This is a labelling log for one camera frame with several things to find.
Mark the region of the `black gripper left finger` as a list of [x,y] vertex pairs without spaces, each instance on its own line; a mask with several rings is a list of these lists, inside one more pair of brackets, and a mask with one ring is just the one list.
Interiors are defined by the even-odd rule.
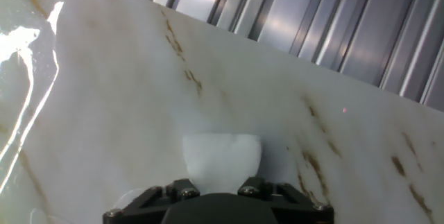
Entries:
[[160,224],[176,203],[199,197],[200,191],[189,179],[174,180],[165,187],[145,190],[124,208],[103,214],[103,224]]

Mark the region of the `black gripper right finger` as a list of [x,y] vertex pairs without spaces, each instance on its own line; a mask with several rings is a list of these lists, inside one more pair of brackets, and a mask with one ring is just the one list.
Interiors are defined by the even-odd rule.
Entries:
[[260,203],[264,210],[259,210],[259,207],[253,209],[272,217],[276,223],[334,223],[334,208],[331,205],[314,203],[286,182],[272,183],[264,178],[249,177],[239,187],[237,195]]

